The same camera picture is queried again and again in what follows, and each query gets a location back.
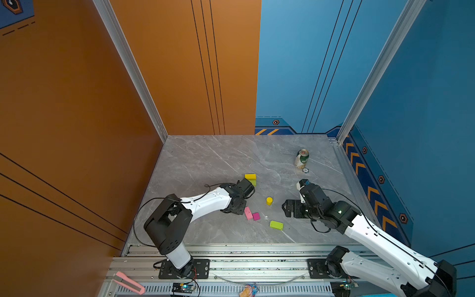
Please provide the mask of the yellow rectangular block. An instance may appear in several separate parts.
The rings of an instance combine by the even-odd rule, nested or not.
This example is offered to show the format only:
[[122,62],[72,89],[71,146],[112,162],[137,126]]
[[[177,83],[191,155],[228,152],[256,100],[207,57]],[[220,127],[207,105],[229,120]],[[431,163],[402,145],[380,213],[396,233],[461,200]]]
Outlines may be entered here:
[[254,173],[251,173],[251,174],[245,174],[245,178],[248,179],[248,180],[256,180],[257,179],[257,175],[254,174]]

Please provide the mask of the pink rectangular block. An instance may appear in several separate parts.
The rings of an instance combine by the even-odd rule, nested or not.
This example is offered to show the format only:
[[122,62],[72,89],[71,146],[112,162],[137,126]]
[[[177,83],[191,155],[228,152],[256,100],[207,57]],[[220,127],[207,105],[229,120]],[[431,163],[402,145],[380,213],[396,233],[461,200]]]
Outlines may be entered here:
[[249,207],[245,207],[244,214],[246,216],[246,219],[248,219],[248,220],[253,220],[254,219],[253,214],[252,214]]

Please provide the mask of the lime green block front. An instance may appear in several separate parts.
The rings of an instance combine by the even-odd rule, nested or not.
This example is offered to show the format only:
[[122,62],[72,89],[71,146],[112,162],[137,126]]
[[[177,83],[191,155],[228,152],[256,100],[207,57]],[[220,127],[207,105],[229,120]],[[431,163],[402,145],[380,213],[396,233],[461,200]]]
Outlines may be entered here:
[[270,222],[269,226],[272,229],[276,229],[276,230],[280,230],[280,231],[283,231],[283,229],[284,229],[284,224],[282,222],[277,222],[277,221],[274,221],[274,220],[272,220]]

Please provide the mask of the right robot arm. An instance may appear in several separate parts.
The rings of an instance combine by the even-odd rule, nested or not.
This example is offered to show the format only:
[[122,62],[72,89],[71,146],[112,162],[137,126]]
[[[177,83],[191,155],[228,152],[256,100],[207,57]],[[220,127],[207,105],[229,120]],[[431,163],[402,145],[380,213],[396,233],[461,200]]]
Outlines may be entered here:
[[329,277],[360,278],[398,297],[456,296],[456,268],[451,263],[436,262],[413,251],[372,223],[349,198],[334,202],[325,189],[307,179],[296,187],[299,199],[282,204],[287,217],[321,222],[328,231],[357,241],[385,261],[380,264],[335,246],[322,268]]

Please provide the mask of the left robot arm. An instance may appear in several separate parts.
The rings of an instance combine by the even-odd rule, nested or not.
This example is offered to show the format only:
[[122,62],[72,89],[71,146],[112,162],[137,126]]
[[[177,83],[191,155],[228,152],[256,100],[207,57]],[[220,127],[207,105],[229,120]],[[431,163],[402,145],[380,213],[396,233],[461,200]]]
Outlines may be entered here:
[[242,215],[247,200],[255,193],[255,187],[248,179],[207,187],[206,193],[193,197],[168,195],[143,224],[160,254],[183,276],[194,268],[193,258],[183,243],[189,225],[216,211]]

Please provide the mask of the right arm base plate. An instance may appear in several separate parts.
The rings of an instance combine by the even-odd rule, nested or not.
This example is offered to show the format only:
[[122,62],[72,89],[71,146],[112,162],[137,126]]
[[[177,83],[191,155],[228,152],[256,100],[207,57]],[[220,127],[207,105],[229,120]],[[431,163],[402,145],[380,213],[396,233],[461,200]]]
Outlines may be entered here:
[[325,259],[308,259],[307,265],[310,278],[312,279],[350,279],[350,276],[344,272],[341,264],[336,262],[328,262]]

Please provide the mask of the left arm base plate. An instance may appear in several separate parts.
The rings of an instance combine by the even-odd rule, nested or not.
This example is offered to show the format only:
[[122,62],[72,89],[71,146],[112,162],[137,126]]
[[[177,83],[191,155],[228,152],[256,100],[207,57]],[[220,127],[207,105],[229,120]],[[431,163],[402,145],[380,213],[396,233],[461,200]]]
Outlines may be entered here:
[[208,279],[210,272],[209,259],[191,259],[184,267],[177,269],[170,260],[160,263],[159,279],[189,278],[195,280]]

